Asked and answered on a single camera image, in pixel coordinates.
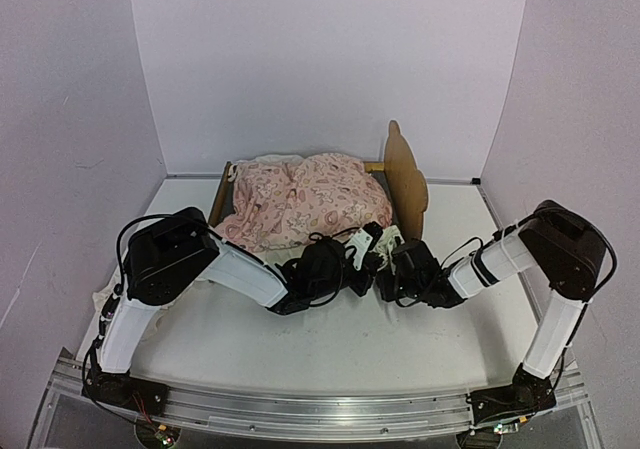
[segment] wooden bed frame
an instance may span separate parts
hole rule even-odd
[[[213,227],[222,222],[224,202],[229,186],[232,184],[227,177],[231,165],[231,162],[227,162],[224,168],[222,181],[209,215],[209,224]],[[427,181],[418,169],[413,152],[411,152],[407,140],[400,133],[400,126],[396,121],[389,123],[389,137],[384,146],[384,160],[365,162],[364,168],[369,173],[384,173],[400,231],[405,240],[422,239],[423,215],[429,204]]]

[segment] white backdrop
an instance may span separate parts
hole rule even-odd
[[[264,153],[377,159],[389,119],[427,177],[479,176],[524,0],[132,0],[169,173]]]

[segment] wooden doll bed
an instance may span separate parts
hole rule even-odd
[[[227,177],[231,166],[232,163],[227,162],[209,216],[209,224],[213,227],[233,213],[233,183]],[[394,222],[400,227],[405,240],[422,239],[423,214],[429,202],[427,182],[416,166],[411,148],[396,121],[389,123],[384,160],[365,162],[364,167],[387,193],[393,206]]]

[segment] floral fabric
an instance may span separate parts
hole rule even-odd
[[[344,154],[239,163],[233,206],[235,214],[216,230],[253,253],[308,244],[312,232],[333,235],[371,221],[391,225],[384,190],[362,161]]]

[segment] metal rail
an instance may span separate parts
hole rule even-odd
[[[46,413],[55,410],[60,395],[90,404],[81,391],[80,363],[59,358],[39,420],[51,419]],[[473,421],[467,396],[467,392],[300,396],[171,384],[165,412],[156,420],[199,431],[261,439],[313,442],[422,439],[468,430]],[[565,370],[556,398],[558,405],[554,411],[588,401],[577,369]],[[40,424],[36,432],[48,431],[47,426]],[[34,434],[32,441],[38,440],[42,436]]]

